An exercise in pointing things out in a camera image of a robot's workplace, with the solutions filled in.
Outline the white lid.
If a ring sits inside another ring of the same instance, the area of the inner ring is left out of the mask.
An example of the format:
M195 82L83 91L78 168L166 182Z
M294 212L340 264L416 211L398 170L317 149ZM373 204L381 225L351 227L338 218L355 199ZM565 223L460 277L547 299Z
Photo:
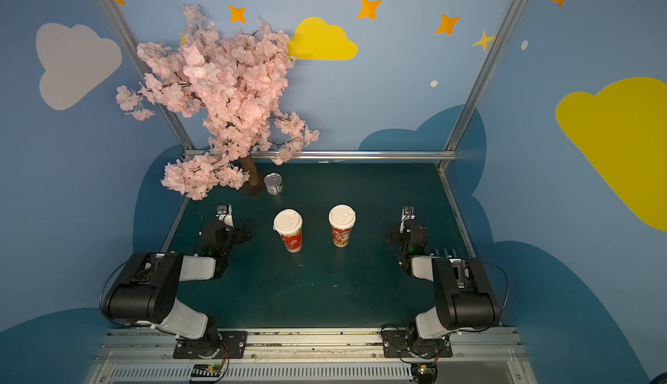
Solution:
M282 210L274 218L273 229L282 236L294 236L302 229L302 216L296 210Z
M332 228L335 229L352 229L356 222L356 212L348 205L339 204L333 207L329 214L328 220Z

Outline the red paper cup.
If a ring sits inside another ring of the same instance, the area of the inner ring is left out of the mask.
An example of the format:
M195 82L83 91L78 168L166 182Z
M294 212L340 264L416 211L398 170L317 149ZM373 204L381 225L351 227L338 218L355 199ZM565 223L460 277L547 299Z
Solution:
M349 244L356 222L356 212L348 205L339 204L330 210L328 221L333 244L338 248L345 248Z
M302 249L302 226L302 216L296 210L282 210L274 218L273 229L280 235L290 253Z

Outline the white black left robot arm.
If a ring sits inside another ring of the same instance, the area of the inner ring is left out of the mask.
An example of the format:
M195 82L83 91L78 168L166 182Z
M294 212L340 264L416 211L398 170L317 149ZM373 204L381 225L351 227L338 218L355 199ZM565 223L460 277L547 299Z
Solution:
M203 254L137 252L123 265L109 289L102 290L100 311L114 323L147 323L182 341L220 346L215 319L177 299L181 283L219 279L233 248L252 238L250 223L234 228L223 221L201 232Z

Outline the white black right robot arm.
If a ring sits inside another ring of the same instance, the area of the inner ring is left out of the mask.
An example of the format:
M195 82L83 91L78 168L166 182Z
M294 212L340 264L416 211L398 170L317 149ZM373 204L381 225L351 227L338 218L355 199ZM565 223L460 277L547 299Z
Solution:
M411 339L433 341L500 324L502 306L479 259L428 255L427 228L412 217L387 228L386 239L398 248L401 269L433 287L434 307L413 318L408 328Z

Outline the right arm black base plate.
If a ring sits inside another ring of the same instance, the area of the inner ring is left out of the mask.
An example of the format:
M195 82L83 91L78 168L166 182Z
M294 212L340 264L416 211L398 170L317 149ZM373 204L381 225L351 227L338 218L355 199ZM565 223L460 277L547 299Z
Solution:
M421 338L414 328L397 328L392 325L380 329L385 358L415 358L425 361L453 356L449 336L444 338Z

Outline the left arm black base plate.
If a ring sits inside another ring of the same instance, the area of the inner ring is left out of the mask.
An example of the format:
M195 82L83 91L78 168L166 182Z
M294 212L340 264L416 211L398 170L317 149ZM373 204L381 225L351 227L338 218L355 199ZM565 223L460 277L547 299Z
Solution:
M198 340L176 340L173 358L177 360L223 360L243 358L248 332L242 330L219 331L217 337Z

